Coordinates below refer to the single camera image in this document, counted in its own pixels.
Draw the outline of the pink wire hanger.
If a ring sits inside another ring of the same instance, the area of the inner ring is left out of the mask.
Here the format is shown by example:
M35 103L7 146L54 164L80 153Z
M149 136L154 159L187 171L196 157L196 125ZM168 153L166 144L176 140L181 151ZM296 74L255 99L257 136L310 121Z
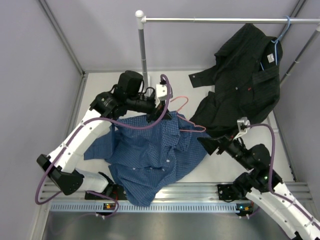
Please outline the pink wire hanger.
M180 129L181 132L187 132L187 133L204 133L207 129L206 127L202 126L202 125L197 125L195 124L194 122L186 119L184 116L182 116L180 114L180 111L184 108L185 105L188 104L189 102L189 98L187 96L183 96L183 95L180 95L180 96L177 96L177 97L174 97L173 99L170 100L170 103L178 100L178 99L184 99L185 102L176 110L177 112L177 117L187 123L189 123L190 125L192 125L192 128L190 129Z

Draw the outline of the blue plaid shirt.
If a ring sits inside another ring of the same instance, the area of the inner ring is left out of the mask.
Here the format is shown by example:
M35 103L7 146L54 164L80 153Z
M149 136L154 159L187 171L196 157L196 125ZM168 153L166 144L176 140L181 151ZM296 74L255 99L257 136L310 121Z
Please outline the blue plaid shirt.
M85 160L103 159L116 184L123 186L131 204L148 207L158 191L189 174L207 155L197 140L205 132L181 132L193 126L170 112L171 120L161 120L147 130L115 124L97 138L84 153ZM119 119L134 126L147 126L146 115Z

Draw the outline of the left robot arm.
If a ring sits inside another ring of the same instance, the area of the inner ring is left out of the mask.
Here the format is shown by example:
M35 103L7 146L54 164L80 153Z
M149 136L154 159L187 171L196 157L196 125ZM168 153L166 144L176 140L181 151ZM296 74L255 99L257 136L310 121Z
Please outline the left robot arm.
M49 178L66 196L85 191L86 198L97 196L106 200L113 195L114 183L102 172L93 173L77 169L80 158L92 143L102 136L109 123L133 130L147 130L162 119L168 119L168 106L173 91L168 77L161 74L160 83L146 96L143 76L127 70L120 74L118 83L111 90L98 94L90 104L83 119L69 136L48 155L41 154L36 162L44 175L36 189L35 202L40 201L40 191ZM118 121L127 111L145 113L147 126L132 126Z

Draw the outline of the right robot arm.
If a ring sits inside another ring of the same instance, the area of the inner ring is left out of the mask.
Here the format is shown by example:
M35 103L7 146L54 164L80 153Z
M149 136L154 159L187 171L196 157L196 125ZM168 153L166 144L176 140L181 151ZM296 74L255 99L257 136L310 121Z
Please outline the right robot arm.
M264 144L246 148L242 139L198 141L209 153L227 153L245 172L229 186L231 196L248 199L269 215L291 240L318 240L320 222L294 197L283 179L271 167L271 155Z

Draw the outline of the black striped shirt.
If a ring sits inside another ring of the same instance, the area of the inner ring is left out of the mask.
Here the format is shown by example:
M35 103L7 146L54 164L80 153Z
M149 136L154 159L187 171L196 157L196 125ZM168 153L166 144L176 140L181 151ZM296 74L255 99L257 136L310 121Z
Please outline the black striped shirt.
M251 23L242 26L215 53L215 65L189 75L193 88L213 86L190 121L219 137L246 117L263 122L280 100L280 61L276 38Z

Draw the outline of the silver clothes rack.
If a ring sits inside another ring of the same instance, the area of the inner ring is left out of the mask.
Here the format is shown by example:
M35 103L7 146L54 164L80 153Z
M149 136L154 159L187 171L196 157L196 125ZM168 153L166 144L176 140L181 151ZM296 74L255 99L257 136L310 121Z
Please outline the silver clothes rack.
M147 57L146 57L146 44L145 44L145 32L144 26L147 23L210 23L210 24L287 24L287 27L281 32L278 39L282 39L285 33L292 25L317 25L316 29L294 59L288 70L285 72L280 80L280 85L283 86L288 77L293 72L295 66L300 62L301 57L307 51L308 48L314 43L317 37L320 36L320 19L319 18L296 18L296 17L283 17L283 18L198 18L198 17L147 17L142 10L135 12L137 21L139 47L141 55L142 75L145 79L148 79L147 70Z

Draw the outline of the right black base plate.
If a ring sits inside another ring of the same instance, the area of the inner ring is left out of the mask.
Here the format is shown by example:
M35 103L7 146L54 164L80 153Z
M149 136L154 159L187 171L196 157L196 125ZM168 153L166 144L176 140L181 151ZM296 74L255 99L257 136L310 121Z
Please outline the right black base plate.
M221 201L230 203L235 200L238 200L238 196L232 189L231 184L218 184L217 193L218 193L218 198Z

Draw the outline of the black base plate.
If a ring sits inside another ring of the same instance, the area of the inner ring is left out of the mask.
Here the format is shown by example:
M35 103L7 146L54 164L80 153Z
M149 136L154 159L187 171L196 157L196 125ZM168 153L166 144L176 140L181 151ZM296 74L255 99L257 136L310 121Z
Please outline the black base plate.
M112 188L112 192L110 194L110 197L117 200L117 201L126 201L127 195L126 191L123 188L123 186L115 184Z
M235 200L238 200L238 196L232 189L231 184L218 184L217 193L218 193L218 198L221 201L230 203Z

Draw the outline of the aluminium mounting rail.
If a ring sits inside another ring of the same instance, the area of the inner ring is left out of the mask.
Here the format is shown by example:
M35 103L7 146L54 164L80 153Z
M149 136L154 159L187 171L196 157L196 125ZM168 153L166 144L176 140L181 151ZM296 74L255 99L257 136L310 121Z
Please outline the aluminium mounting rail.
M313 200L307 183L304 182L286 182L290 192L301 202L310 202ZM45 183L39 194L39 200L48 200L59 189L53 183ZM85 191L78 190L71 195L60 193L53 200L85 200ZM178 182L163 187L156 195L154 202L214 202L218 201L217 184L213 182Z

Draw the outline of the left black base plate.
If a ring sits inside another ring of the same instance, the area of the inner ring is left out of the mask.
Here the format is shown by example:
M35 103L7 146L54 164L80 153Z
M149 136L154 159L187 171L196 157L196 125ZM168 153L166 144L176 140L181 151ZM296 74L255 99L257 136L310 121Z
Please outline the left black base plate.
M112 192L110 194L110 197L117 200L117 201L126 201L127 195L126 191L123 188L123 186L115 184L112 188Z

